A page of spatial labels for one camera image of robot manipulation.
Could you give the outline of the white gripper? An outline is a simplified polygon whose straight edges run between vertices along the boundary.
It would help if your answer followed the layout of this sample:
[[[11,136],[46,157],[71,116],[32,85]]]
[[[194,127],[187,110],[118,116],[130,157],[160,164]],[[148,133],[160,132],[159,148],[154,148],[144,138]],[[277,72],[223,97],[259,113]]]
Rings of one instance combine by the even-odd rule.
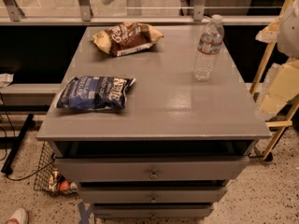
[[[299,0],[294,0],[282,18],[264,27],[255,39],[264,43],[278,41],[278,50],[289,58],[299,59]],[[299,61],[279,65],[273,63],[267,71],[256,101],[258,119],[273,118],[299,94]]]

